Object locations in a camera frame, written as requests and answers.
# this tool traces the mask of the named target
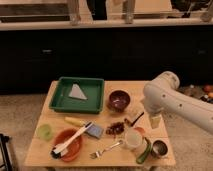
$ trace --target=tiled floor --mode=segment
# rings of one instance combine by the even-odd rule
[[[24,160],[37,124],[45,94],[0,96],[0,132],[12,137],[10,151],[20,171],[43,171],[27,168]],[[177,164],[159,171],[212,171],[213,136],[177,115],[165,114],[165,124]],[[88,168],[74,170],[138,170],[132,168]]]

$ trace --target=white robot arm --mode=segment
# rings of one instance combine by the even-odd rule
[[[144,108],[151,115],[163,109],[198,125],[213,134],[213,105],[177,92],[180,81],[173,72],[166,71],[144,87]]]

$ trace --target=fork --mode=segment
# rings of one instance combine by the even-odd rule
[[[111,145],[111,146],[109,146],[109,147],[103,149],[102,151],[99,151],[99,150],[98,150],[98,151],[96,151],[96,152],[94,152],[94,153],[91,153],[91,154],[90,154],[90,158],[92,158],[92,159],[99,158],[99,157],[101,157],[101,156],[103,155],[103,153],[105,153],[105,152],[111,150],[112,148],[114,148],[114,147],[116,147],[116,146],[118,146],[118,145],[120,145],[120,144],[123,144],[123,140],[119,140],[117,143],[115,143],[115,144],[113,144],[113,145]]]

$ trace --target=red bowl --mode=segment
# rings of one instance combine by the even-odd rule
[[[113,91],[109,95],[108,107],[116,112],[123,112],[130,103],[130,96],[122,90]]]
[[[73,136],[76,133],[77,130],[75,129],[67,129],[62,131],[55,139],[54,145],[60,144],[65,142],[67,139],[69,139],[71,136]],[[74,160],[82,148],[83,138],[80,135],[77,137],[68,147],[68,153],[64,155],[61,160],[65,162],[70,162]]]

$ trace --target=green tray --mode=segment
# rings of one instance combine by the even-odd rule
[[[87,100],[69,97],[78,84]],[[49,104],[56,112],[99,113],[103,108],[104,80],[98,78],[61,77]]]

